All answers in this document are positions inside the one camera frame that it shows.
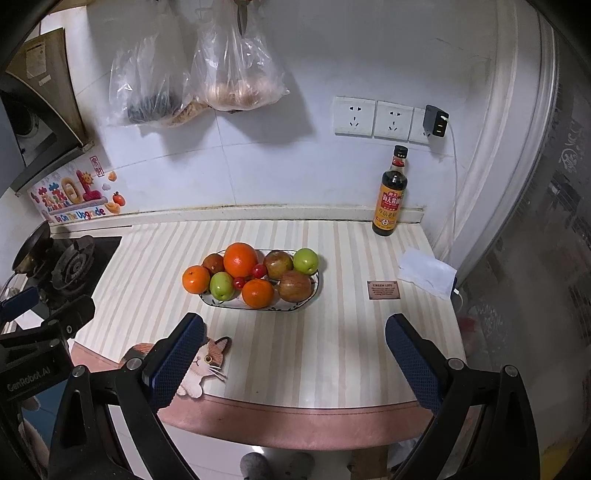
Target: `power adapter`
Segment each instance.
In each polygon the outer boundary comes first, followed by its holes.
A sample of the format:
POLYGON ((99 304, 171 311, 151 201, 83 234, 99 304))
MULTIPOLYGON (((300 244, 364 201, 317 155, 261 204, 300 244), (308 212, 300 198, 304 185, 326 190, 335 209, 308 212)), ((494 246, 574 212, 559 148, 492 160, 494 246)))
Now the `power adapter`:
POLYGON ((445 136, 445 130, 447 128, 447 121, 449 115, 443 110, 433 105, 427 105, 425 107, 425 118, 423 119, 423 128, 427 136, 433 135, 434 137, 445 136))

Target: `gray slipper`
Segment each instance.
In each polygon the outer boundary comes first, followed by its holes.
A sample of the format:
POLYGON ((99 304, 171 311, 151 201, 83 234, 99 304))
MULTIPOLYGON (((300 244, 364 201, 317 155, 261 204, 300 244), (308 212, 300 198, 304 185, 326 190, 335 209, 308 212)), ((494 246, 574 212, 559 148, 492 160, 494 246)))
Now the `gray slipper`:
POLYGON ((244 480, 275 480, 269 461, 260 453, 247 453, 240 459, 240 473, 244 480))
POLYGON ((314 457, 309 453, 297 452, 291 457, 290 464, 285 470, 285 478, 291 480, 308 480, 314 470, 314 457))

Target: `green apple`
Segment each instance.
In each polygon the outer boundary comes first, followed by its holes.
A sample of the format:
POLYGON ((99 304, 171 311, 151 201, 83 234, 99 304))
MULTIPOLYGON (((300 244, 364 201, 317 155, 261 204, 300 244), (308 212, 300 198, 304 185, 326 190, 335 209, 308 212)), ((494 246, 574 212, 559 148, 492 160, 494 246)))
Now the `green apple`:
POLYGON ((306 275, 313 275, 318 270, 318 255, 309 248, 300 248, 294 255, 294 268, 306 275))
POLYGON ((229 273, 217 272, 209 282, 209 291, 214 299, 227 301, 234 295, 233 278, 229 273))

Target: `white cable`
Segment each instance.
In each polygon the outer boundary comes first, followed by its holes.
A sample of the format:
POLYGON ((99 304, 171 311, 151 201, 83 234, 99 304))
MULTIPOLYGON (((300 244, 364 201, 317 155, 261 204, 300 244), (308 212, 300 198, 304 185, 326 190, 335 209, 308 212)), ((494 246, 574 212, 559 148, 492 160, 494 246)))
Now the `white cable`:
POLYGON ((456 191, 453 199, 453 223, 452 223, 452 240, 450 241, 450 245, 447 249, 447 260, 449 261, 449 257, 452 254, 452 244, 456 241, 456 218, 457 218, 457 152, 456 152, 456 137, 453 134, 453 127, 452 123, 447 119, 447 124, 449 125, 449 130, 452 133, 452 144, 453 144, 453 164, 454 169, 456 170, 456 191))

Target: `electrical outlet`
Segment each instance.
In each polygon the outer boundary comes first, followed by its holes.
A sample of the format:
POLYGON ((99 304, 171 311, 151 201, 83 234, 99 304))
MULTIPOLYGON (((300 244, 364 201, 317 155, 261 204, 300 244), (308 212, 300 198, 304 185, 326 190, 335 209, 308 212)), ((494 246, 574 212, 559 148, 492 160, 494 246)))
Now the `electrical outlet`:
POLYGON ((374 100, 335 97, 333 123, 336 134, 371 137, 374 115, 374 100))
POLYGON ((410 124, 413 121, 413 108, 396 103, 378 102, 375 112, 374 136, 408 140, 410 124))
POLYGON ((423 128, 423 119, 425 118, 424 108, 413 109, 413 122, 410 126, 409 142, 429 144, 429 135, 425 133, 423 128))

